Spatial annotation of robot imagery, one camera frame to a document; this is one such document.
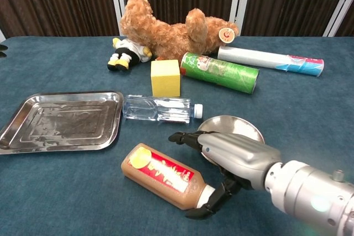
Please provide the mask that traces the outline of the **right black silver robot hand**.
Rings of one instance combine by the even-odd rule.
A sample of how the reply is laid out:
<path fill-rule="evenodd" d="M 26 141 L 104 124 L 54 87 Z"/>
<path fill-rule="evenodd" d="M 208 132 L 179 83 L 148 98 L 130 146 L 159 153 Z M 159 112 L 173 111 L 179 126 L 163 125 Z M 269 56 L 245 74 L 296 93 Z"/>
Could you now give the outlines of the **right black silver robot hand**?
<path fill-rule="evenodd" d="M 264 190 L 269 169 L 281 161 L 280 151 L 241 134 L 215 131 L 176 132 L 170 142 L 186 144 L 212 160 L 225 179 L 202 202 L 185 213 L 190 219 L 206 219 L 215 214 L 240 189 Z"/>

